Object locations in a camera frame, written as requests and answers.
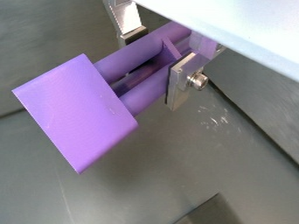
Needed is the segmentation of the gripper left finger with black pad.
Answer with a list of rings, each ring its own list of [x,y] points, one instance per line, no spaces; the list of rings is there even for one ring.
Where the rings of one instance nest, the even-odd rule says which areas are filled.
[[[133,0],[103,0],[103,4],[117,29],[119,46],[125,47],[147,34],[137,3]]]

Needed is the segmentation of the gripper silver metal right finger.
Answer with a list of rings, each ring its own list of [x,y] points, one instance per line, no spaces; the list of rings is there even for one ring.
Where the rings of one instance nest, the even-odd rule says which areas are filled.
[[[223,53],[226,47],[197,31],[191,32],[191,52],[170,67],[166,105],[175,111],[190,96],[190,88],[202,91],[210,81],[203,73],[209,63]]]

